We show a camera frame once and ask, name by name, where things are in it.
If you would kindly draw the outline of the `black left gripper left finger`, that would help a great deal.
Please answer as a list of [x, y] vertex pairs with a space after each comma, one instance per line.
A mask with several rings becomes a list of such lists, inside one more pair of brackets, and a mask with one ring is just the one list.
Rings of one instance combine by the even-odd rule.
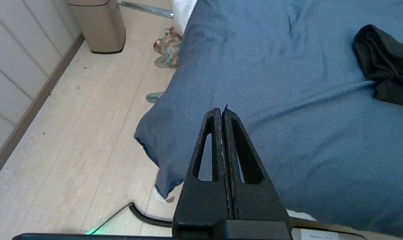
[[[203, 117], [173, 217], [174, 238], [212, 238], [214, 225], [232, 216], [221, 122], [219, 108], [213, 108]], [[201, 181], [199, 175], [208, 135], [211, 135], [212, 181]]]

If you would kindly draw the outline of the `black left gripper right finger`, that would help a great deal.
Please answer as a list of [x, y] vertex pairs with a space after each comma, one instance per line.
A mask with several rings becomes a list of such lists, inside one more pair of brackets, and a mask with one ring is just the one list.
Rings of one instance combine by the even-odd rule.
[[292, 220], [249, 134], [239, 116], [228, 108], [223, 112], [223, 134], [230, 218], [273, 222], [292, 230]]

